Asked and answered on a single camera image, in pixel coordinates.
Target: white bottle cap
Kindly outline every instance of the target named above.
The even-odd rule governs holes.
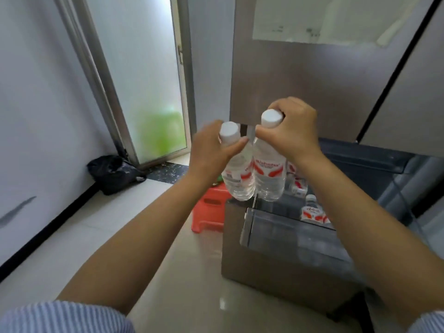
[[[273,128],[279,126],[283,119],[284,115],[281,111],[270,109],[262,113],[261,125],[266,128]]]
[[[224,145],[231,145],[241,139],[241,132],[236,123],[226,122],[221,126],[221,131],[219,132],[219,138]]]
[[[308,194],[308,195],[305,197],[305,201],[307,201],[307,202],[317,202],[318,199],[317,199],[316,196],[314,196],[313,194]]]

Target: sleeve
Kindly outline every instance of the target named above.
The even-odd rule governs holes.
[[[444,333],[444,312],[423,314],[407,331],[408,333]]]
[[[42,302],[16,308],[0,320],[1,333],[135,333],[115,309],[73,302]]]

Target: person's left arm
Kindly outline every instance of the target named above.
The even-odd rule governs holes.
[[[153,278],[197,201],[248,139],[223,147],[215,121],[193,139],[185,176],[101,246],[58,300],[112,307],[128,314]]]

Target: floor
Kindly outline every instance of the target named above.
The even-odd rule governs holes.
[[[187,165],[189,154],[172,162]],[[97,193],[0,284],[0,316],[52,300],[106,240],[171,184],[146,180]],[[222,234],[194,234],[189,218],[129,318],[141,332],[360,332],[312,310],[222,278]]]

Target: red plastic stool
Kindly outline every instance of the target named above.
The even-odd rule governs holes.
[[[223,231],[225,202],[229,198],[225,183],[209,188],[193,209],[192,231],[198,234],[203,228]]]

